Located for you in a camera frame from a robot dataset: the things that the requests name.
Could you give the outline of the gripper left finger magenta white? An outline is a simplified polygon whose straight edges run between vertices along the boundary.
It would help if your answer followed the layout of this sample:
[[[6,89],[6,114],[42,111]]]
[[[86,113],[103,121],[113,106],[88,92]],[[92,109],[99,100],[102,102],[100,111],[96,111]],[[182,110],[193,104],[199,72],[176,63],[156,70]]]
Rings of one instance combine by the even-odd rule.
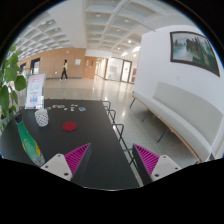
[[[91,154],[91,144],[87,143],[65,155],[56,154],[42,166],[42,169],[75,184],[80,184]]]

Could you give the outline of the gripper right finger magenta white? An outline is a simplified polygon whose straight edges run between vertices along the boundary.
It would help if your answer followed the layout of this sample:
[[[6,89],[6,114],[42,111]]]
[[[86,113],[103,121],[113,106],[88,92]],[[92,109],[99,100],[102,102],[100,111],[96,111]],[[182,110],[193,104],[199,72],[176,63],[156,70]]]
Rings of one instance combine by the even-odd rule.
[[[132,153],[143,185],[181,170],[181,167],[168,155],[159,156],[137,144],[133,145]]]

